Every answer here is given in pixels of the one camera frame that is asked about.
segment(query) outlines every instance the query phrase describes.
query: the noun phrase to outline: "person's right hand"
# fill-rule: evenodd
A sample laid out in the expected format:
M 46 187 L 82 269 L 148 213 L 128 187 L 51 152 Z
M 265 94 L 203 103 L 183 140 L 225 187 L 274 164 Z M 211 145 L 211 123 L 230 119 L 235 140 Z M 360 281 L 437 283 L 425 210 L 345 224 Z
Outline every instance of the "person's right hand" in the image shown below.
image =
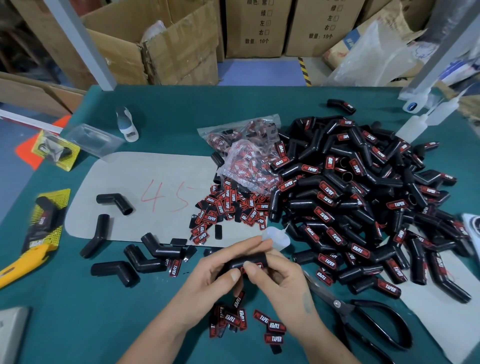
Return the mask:
M 303 345 L 318 340 L 324 325 L 301 267 L 277 250 L 269 251 L 266 256 L 272 278 L 256 264 L 245 262 L 243 267 L 248 278 L 265 293 L 280 321 Z

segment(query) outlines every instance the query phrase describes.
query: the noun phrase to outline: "yellow and black hazard tape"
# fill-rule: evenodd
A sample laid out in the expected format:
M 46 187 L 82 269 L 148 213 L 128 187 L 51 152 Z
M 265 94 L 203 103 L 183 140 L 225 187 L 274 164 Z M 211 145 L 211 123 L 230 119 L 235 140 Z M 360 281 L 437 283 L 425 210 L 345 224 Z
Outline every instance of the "yellow and black hazard tape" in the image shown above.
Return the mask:
M 310 81 L 310 77 L 308 76 L 307 67 L 305 66 L 305 63 L 303 62 L 302 57 L 299 57 L 299 63 L 300 63 L 301 71 L 303 73 L 303 78 L 305 79 L 305 83 L 307 84 L 307 86 L 311 86 L 312 82 Z

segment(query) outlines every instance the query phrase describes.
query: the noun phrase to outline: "open cardboard box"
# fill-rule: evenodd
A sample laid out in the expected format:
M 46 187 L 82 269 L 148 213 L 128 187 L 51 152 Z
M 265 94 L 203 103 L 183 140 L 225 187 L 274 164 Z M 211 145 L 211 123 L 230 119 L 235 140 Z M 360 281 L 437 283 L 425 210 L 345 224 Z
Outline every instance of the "open cardboard box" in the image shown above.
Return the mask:
M 140 44 L 158 20 L 167 30 Z M 119 84 L 218 83 L 218 21 L 211 1 L 122 0 L 82 22 Z

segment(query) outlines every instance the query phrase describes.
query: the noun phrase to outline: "clear plastic tray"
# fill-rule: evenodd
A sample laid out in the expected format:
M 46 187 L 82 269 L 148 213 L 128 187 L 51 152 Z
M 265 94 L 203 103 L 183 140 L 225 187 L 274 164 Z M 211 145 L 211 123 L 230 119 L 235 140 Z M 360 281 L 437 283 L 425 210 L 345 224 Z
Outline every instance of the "clear plastic tray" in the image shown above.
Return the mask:
M 114 153 L 125 142 L 117 136 L 87 124 L 75 126 L 65 135 L 65 139 L 99 158 Z

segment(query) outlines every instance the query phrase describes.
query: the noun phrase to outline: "green tabletop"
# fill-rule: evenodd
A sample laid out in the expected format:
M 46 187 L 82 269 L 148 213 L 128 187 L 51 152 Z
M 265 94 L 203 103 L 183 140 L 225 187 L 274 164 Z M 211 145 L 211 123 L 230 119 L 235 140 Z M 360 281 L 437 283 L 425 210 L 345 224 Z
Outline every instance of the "green tabletop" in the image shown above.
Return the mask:
M 380 120 L 384 128 L 398 130 L 409 117 L 401 110 L 397 88 L 329 88 L 329 87 L 197 87 L 197 86 L 125 86 L 113 92 L 92 87 L 67 129 L 88 123 L 121 136 L 116 128 L 115 107 L 126 106 L 133 115 L 140 140 L 125 143 L 124 151 L 154 152 L 208 156 L 212 149 L 202 140 L 196 128 L 219 125 L 248 118 L 278 113 L 285 125 L 303 116 L 337 114 L 328 109 L 328 98 L 344 99 L 357 108 L 358 123 Z M 439 149 L 429 152 L 428 168 L 455 175 L 459 182 L 450 187 L 452 197 L 444 209 L 454 214 L 480 214 L 480 181 L 478 155 L 480 141 L 467 120 L 456 113 L 428 130 L 419 142 L 440 141 Z M 71 188 L 71 200 L 96 158 L 83 154 L 74 169 L 65 172 L 49 163 L 42 163 L 19 196 L 0 226 L 0 267 L 15 261 L 24 239 L 30 212 L 37 194 Z M 0 309 L 30 306 L 31 318 L 19 357 L 19 363 L 113 363 L 119 359 L 147 323 L 169 302 L 201 258 L 203 249 L 182 265 L 180 275 L 169 278 L 166 272 L 141 275 L 134 288 L 122 286 L 117 277 L 92 277 L 93 263 L 125 260 L 125 242 L 112 242 L 98 256 L 83 259 L 79 252 L 85 239 L 63 232 L 55 256 L 37 271 L 0 290 Z M 295 251 L 307 248 L 294 242 Z M 470 269 L 479 275 L 478 267 L 469 261 Z M 314 273 L 315 265 L 306 268 Z M 298 342 L 287 333 L 281 355 L 273 356 L 263 343 L 265 328 L 253 319 L 254 309 L 278 319 L 266 297 L 251 284 L 246 285 L 244 307 L 248 329 L 227 331 L 222 339 L 209 339 L 208 323 L 203 320 L 189 332 L 177 358 L 178 363 L 302 363 L 306 357 Z M 346 287 L 335 285 L 339 298 L 353 298 Z M 442 350 L 431 338 L 417 317 L 401 301 L 394 301 L 375 292 L 358 296 L 374 299 L 395 308 L 407 321 L 413 333 L 414 346 L 400 352 L 378 340 L 369 338 L 389 353 L 397 364 L 448 363 Z M 322 320 L 331 328 L 332 310 L 314 298 Z M 230 303 L 232 297 L 224 297 Z M 363 363 L 377 363 L 377 357 L 353 339 L 353 352 Z M 465 363 L 478 363 L 479 347 Z

